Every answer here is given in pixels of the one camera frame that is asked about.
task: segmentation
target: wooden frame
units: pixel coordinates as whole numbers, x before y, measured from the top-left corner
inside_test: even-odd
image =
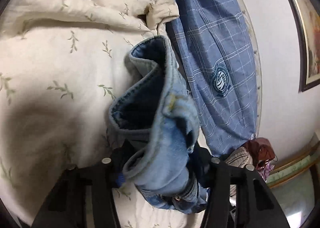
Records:
[[[319,0],[309,0],[311,3],[311,6],[314,8],[315,12],[310,12],[311,15],[320,14],[320,1]],[[320,47],[318,47],[319,44],[310,45],[310,41],[314,38],[309,38],[308,42],[308,34],[309,37],[312,35],[310,34],[310,24],[306,24],[308,20],[304,21],[304,18],[308,18],[307,16],[303,16],[301,12],[301,8],[299,5],[299,2],[297,0],[289,0],[289,3],[292,8],[293,16],[295,18],[297,31],[298,31],[298,37],[299,37],[299,46],[300,46],[300,57],[301,57],[301,63],[300,63],[300,87],[299,91],[306,91],[318,84],[320,84],[320,72],[314,74],[313,71],[319,71],[320,69]]]
[[[320,162],[320,155],[316,152],[319,147],[320,147],[320,141],[318,141],[313,146],[308,144],[298,154],[295,154],[294,156],[290,157],[289,159],[276,164],[274,170],[270,172],[270,175],[272,175],[276,172],[282,171],[282,170],[296,164],[297,162],[301,161],[302,159],[304,159],[308,155],[310,155],[310,156],[317,155],[317,157],[315,159],[313,159],[312,162],[310,162],[308,165],[304,166],[303,168],[299,169],[298,171],[292,172],[290,175],[286,175],[279,180],[276,180],[274,182],[269,183],[268,186],[270,188],[273,188],[273,187],[283,185],[283,184],[287,183],[288,181],[292,180],[293,178],[297,177],[298,175],[304,173],[308,169],[310,169],[310,171],[312,172],[313,179],[315,180],[315,177],[317,176],[315,174],[316,164]],[[316,194],[318,195],[316,199],[320,200],[320,190],[319,190],[319,193],[316,193]]]

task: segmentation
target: white wall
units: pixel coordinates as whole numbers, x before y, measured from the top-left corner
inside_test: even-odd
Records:
[[[298,93],[300,50],[288,0],[244,0],[256,34],[262,70],[260,137],[278,158],[299,151],[320,127],[320,85]]]

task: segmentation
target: blue tag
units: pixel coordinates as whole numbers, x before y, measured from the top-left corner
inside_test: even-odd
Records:
[[[225,97],[230,89],[229,85],[229,73],[227,67],[220,63],[215,66],[212,75],[210,76],[210,82],[215,91],[218,93],[217,96]]]

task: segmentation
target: blanket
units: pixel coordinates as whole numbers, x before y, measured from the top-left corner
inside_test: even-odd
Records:
[[[107,111],[141,77],[127,54],[178,15],[174,0],[10,1],[0,18],[0,197],[27,224],[68,164],[90,166],[118,146]]]

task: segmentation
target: purple fabric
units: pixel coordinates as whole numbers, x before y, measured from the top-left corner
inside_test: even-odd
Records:
[[[264,181],[267,180],[270,172],[273,170],[275,166],[271,164],[271,162],[268,162],[267,165],[262,169],[259,170],[259,175],[263,178]]]

